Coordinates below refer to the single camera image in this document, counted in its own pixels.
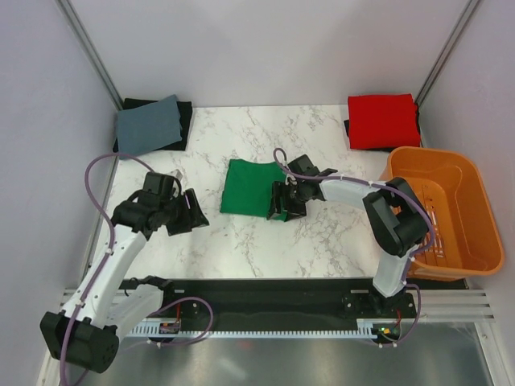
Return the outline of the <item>green polo shirt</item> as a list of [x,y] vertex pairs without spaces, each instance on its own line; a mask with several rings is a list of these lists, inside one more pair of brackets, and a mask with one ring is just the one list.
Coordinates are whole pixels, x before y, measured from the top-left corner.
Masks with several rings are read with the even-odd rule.
[[273,183],[283,183],[285,179],[285,174],[275,162],[255,163],[230,159],[220,213],[266,218]]

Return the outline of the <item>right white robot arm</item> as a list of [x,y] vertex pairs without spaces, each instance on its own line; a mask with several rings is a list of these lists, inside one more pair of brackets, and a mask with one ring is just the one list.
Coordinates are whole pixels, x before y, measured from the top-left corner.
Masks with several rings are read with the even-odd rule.
[[288,178],[272,183],[266,218],[296,220],[311,200],[345,203],[363,210],[380,249],[380,260],[365,309],[387,316],[406,303],[407,271],[415,255],[435,238],[434,226],[409,183],[402,178],[367,182],[336,176]]

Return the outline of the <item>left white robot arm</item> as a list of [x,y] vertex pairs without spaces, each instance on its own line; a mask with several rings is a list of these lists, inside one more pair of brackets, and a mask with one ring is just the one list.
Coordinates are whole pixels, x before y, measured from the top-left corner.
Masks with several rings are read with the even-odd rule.
[[173,282],[156,276],[139,280],[137,289],[117,305],[113,300],[135,257],[160,227],[174,236],[209,222],[196,193],[187,189],[177,196],[136,191],[115,207],[108,224],[106,246],[76,292],[59,312],[47,312],[40,322],[47,348],[51,357],[59,360],[61,372],[68,364],[104,372],[121,341],[145,317],[174,312]]

